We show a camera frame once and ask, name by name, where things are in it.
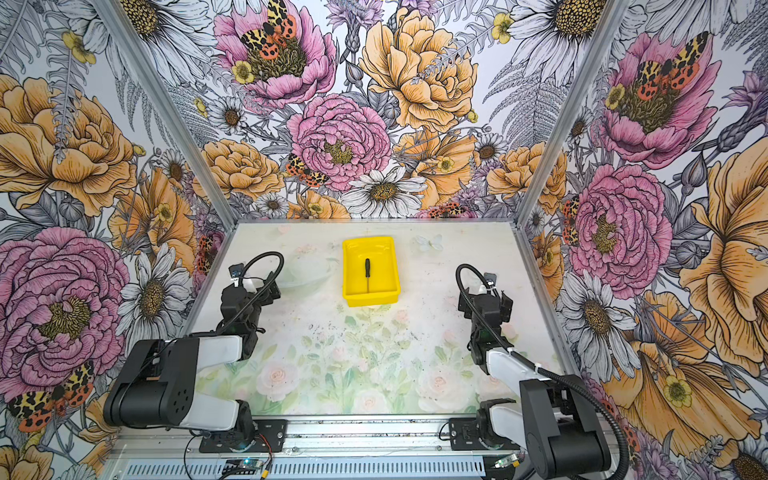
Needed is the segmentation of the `black handled screwdriver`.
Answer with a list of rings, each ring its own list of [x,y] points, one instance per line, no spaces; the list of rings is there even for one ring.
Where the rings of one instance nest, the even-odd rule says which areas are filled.
[[[365,274],[365,285],[366,285],[366,294],[370,293],[370,285],[371,285],[371,260],[370,258],[366,258],[364,261],[364,274]]]

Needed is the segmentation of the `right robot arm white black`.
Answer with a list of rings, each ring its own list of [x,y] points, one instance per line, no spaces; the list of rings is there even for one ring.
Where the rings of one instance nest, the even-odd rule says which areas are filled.
[[[616,418],[576,375],[551,372],[519,352],[502,333],[513,301],[474,266],[461,264],[455,280],[458,311],[471,322],[473,363],[512,392],[484,400],[469,435],[452,435],[455,448],[477,442],[488,450],[523,454],[542,479],[584,479],[628,473],[629,445]]]

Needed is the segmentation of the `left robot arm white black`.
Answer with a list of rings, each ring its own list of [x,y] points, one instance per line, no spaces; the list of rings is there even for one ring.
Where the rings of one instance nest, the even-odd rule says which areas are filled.
[[[197,394],[200,371],[251,357],[262,309],[279,299],[277,277],[284,256],[264,252],[246,263],[221,296],[222,320],[207,332],[173,340],[141,340],[131,351],[104,402],[103,417],[114,427],[185,429],[226,448],[242,450],[257,438],[244,400]]]

